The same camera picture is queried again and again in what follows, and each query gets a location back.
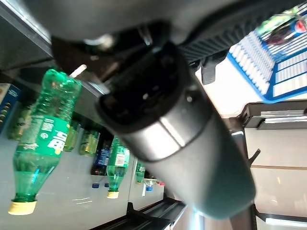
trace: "sprite bottle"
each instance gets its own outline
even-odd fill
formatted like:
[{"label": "sprite bottle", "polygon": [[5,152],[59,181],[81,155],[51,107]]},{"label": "sprite bottle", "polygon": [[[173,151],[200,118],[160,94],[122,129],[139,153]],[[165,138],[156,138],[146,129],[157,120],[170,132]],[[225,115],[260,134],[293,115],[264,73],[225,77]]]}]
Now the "sprite bottle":
[{"label": "sprite bottle", "polygon": [[49,69],[42,92],[13,157],[16,195],[9,213],[27,215],[34,211],[36,194],[59,163],[73,108],[81,83],[63,72]]},{"label": "sprite bottle", "polygon": [[145,176],[145,166],[142,162],[138,161],[136,165],[136,184],[142,184]]},{"label": "sprite bottle", "polygon": [[114,137],[111,145],[109,162],[106,168],[109,180],[107,197],[110,199],[118,198],[118,188],[127,172],[129,156],[129,149],[126,148],[117,137]]}]

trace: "shelf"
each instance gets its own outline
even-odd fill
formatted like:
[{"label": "shelf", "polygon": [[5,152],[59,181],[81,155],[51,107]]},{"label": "shelf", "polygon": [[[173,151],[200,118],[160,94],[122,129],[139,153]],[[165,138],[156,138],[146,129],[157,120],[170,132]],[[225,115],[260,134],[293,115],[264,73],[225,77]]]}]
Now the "shelf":
[{"label": "shelf", "polygon": [[139,211],[128,202],[125,216],[91,230],[164,230],[175,226],[186,207],[181,201],[169,197]]},{"label": "shelf", "polygon": [[[22,100],[22,97],[37,95],[41,91],[44,73],[57,65],[52,57],[50,41],[37,33],[26,18],[21,17],[18,4],[19,1],[7,5],[0,2],[0,29],[5,31],[0,37],[0,72],[2,81],[6,75],[24,91]],[[101,94],[93,85],[83,83],[82,93],[74,109],[75,116],[102,127],[103,122],[94,107]]]}]

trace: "yellow bottle cap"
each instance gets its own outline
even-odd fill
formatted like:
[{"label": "yellow bottle cap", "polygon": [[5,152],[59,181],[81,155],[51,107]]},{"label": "yellow bottle cap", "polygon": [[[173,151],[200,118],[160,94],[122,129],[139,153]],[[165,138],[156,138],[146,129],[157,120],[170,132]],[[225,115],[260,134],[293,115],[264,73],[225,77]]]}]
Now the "yellow bottle cap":
[{"label": "yellow bottle cap", "polygon": [[11,215],[28,215],[34,212],[36,201],[33,202],[12,202],[9,209]]},{"label": "yellow bottle cap", "polygon": [[118,194],[119,194],[119,192],[110,192],[110,191],[108,191],[107,192],[107,198],[109,198],[109,199],[117,199],[118,198]]}]

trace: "dark blue bottle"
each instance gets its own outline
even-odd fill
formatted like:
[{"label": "dark blue bottle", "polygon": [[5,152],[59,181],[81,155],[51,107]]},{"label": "dark blue bottle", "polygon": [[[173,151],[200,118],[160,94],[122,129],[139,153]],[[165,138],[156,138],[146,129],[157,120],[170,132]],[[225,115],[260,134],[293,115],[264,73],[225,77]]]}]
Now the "dark blue bottle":
[{"label": "dark blue bottle", "polygon": [[104,140],[103,145],[97,148],[94,163],[91,168],[92,188],[99,188],[100,182],[106,176],[106,168],[109,161],[111,140]]}]

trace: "store shelf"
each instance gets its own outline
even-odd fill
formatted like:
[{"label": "store shelf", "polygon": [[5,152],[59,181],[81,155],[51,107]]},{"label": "store shelf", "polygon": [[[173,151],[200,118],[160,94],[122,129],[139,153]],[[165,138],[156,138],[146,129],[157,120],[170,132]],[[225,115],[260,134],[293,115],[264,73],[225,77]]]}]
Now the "store shelf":
[{"label": "store shelf", "polygon": [[125,216],[91,230],[164,230],[175,226],[185,209],[185,204],[169,197],[139,211],[129,202]]}]

